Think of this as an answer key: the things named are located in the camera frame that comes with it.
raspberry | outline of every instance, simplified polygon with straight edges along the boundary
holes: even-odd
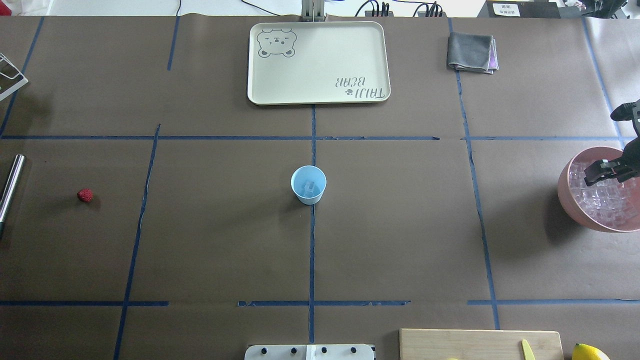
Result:
[[[78,199],[82,202],[91,202],[93,200],[93,192],[91,189],[82,189],[78,191]]]

pink bowl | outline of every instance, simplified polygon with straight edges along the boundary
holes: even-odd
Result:
[[[564,167],[564,170],[558,179],[558,197],[560,198],[560,204],[562,204],[566,213],[578,222],[578,224],[593,230],[604,231],[607,233],[631,233],[633,231],[640,230],[640,216],[627,220],[627,222],[620,225],[618,228],[604,226],[591,218],[580,208],[578,202],[573,198],[573,195],[569,190],[569,168],[572,163],[592,163],[596,160],[602,159],[613,160],[615,158],[619,158],[620,155],[622,155],[622,151],[613,147],[591,147],[574,156],[573,159],[571,159],[571,161],[569,161],[569,163]],[[640,204],[640,186],[636,186],[632,189],[631,198],[634,204]]]

white bracket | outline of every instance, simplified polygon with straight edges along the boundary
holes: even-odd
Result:
[[[302,0],[302,21],[324,21],[324,0]]]
[[[244,360],[375,360],[376,353],[365,344],[252,345]]]

wooden cutting board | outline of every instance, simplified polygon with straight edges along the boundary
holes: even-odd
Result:
[[[400,329],[401,360],[524,360],[526,339],[536,360],[564,360],[556,331]]]

lemon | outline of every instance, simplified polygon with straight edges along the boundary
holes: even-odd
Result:
[[[610,360],[599,348],[587,344],[575,344],[571,360]]]

